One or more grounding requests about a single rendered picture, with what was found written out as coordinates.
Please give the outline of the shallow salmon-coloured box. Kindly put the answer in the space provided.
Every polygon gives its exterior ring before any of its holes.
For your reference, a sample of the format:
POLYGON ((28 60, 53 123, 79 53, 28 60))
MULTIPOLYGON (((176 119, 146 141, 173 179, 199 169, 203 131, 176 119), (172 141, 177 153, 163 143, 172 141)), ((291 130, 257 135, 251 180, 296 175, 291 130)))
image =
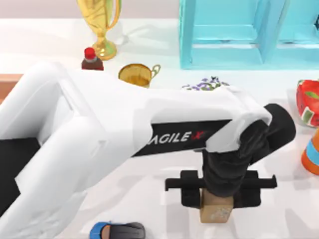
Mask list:
POLYGON ((23 74, 0 74, 0 104, 22 76, 23 74))

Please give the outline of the red and white can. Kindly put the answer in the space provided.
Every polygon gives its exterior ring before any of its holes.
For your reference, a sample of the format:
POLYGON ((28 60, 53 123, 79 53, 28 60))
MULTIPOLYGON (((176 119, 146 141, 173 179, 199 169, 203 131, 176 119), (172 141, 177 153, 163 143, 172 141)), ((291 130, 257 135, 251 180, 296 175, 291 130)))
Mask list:
POLYGON ((319 80, 299 80, 296 102, 303 123, 319 127, 319 80))

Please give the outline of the plant with purple flowers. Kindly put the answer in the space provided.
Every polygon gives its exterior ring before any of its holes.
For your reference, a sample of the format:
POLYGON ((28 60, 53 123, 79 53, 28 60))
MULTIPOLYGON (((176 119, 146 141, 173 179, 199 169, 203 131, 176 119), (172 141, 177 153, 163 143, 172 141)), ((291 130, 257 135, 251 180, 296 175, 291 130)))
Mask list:
POLYGON ((211 76, 210 78, 203 78, 198 84, 184 85, 181 88, 189 91, 213 91, 221 86, 229 86, 228 83, 220 81, 217 76, 211 76))

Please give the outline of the light blue rack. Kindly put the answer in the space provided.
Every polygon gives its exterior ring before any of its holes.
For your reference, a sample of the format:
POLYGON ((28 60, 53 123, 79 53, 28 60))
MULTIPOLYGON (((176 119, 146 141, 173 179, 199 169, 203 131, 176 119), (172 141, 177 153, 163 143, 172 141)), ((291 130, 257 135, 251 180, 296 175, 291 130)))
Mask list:
POLYGON ((319 0, 180 0, 183 69, 319 70, 319 0))

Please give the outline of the orange and blue bottle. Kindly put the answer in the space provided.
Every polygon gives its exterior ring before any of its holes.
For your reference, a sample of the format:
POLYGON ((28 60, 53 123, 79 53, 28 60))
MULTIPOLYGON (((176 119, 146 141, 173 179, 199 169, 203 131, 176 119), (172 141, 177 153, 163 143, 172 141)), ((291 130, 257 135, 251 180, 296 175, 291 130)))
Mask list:
POLYGON ((308 172, 319 176, 319 128, 303 151, 301 163, 308 172))

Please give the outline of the brown cardboard box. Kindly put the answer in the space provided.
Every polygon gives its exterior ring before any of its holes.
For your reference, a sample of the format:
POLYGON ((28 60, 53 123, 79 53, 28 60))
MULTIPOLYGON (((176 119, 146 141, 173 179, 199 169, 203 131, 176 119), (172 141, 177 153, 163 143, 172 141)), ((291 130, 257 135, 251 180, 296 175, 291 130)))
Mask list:
POLYGON ((206 189, 201 190, 200 221, 202 223, 226 223, 233 208, 233 196, 218 197, 206 189))

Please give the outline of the tall gold trophy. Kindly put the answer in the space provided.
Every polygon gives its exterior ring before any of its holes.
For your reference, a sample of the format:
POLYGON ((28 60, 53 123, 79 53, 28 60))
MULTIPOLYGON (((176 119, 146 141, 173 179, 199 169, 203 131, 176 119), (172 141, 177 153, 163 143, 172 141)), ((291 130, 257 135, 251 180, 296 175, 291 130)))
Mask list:
POLYGON ((117 49, 113 42, 106 39, 106 33, 118 22, 122 0, 76 0, 87 25, 96 35, 93 44, 95 53, 101 60, 113 58, 117 49))

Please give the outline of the brown bottle with red cap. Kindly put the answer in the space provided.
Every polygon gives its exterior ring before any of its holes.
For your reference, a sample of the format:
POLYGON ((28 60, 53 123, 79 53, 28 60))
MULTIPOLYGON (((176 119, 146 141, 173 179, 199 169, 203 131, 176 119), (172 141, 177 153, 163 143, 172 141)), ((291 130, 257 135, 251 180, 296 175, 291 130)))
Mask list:
POLYGON ((103 61, 96 56, 94 48, 85 48, 81 68, 83 70, 104 70, 103 61))

